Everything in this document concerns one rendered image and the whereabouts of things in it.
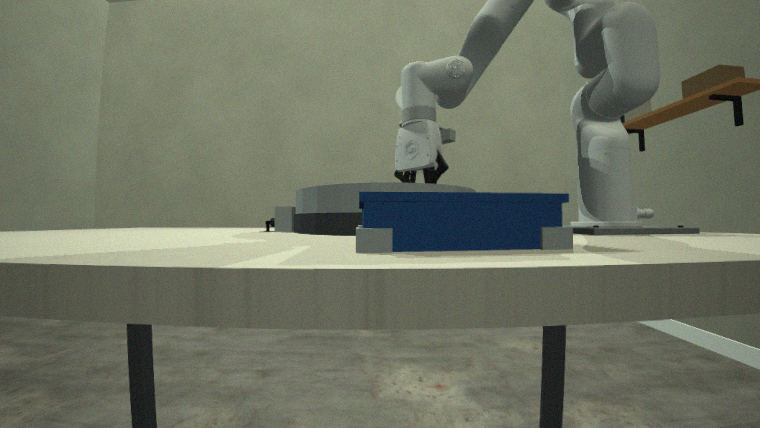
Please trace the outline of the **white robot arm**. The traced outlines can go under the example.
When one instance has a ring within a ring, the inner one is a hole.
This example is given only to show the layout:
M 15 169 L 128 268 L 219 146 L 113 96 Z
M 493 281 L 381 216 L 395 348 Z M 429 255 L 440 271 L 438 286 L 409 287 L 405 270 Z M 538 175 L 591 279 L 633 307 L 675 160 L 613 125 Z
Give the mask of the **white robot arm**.
M 401 73 L 399 126 L 413 119 L 436 122 L 436 102 L 445 109 L 459 106 L 533 1 L 488 0 L 458 56 L 406 65 Z M 571 227 L 643 227 L 643 222 L 628 221 L 652 218 L 654 211 L 632 205 L 630 140 L 620 117 L 646 103 L 658 89 L 654 19 L 635 2 L 544 1 L 571 22 L 577 72 L 594 77 L 570 106 L 579 209 L 579 222 L 571 222 Z

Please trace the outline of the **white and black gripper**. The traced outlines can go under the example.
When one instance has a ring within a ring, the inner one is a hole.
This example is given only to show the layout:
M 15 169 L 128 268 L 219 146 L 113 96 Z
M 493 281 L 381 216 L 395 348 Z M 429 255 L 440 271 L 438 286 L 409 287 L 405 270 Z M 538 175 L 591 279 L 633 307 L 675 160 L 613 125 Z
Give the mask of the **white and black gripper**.
M 423 173 L 425 183 L 437 184 L 441 174 L 448 170 L 442 156 L 439 125 L 429 119 L 408 120 L 398 131 L 394 176 L 401 182 L 415 183 L 416 174 Z

